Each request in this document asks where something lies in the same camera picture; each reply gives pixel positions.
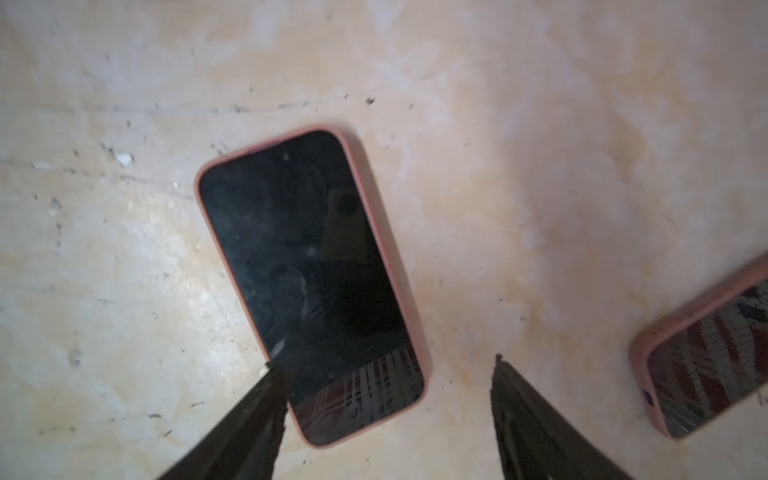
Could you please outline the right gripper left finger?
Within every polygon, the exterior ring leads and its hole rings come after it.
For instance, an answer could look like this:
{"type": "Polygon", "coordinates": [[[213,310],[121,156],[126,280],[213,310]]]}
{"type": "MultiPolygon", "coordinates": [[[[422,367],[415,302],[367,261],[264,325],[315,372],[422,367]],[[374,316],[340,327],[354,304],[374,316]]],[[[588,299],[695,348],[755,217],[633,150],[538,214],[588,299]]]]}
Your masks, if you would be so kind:
{"type": "Polygon", "coordinates": [[[270,479],[285,432],[289,375],[268,372],[163,479],[270,479]]]}

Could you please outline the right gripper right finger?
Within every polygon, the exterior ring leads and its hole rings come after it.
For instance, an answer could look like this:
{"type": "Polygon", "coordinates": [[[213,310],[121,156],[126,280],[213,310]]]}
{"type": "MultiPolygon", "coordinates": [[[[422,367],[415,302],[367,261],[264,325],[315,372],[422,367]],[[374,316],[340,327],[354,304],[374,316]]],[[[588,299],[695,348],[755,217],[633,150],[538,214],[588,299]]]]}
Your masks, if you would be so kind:
{"type": "Polygon", "coordinates": [[[491,411],[506,479],[628,479],[501,355],[491,411]]]}

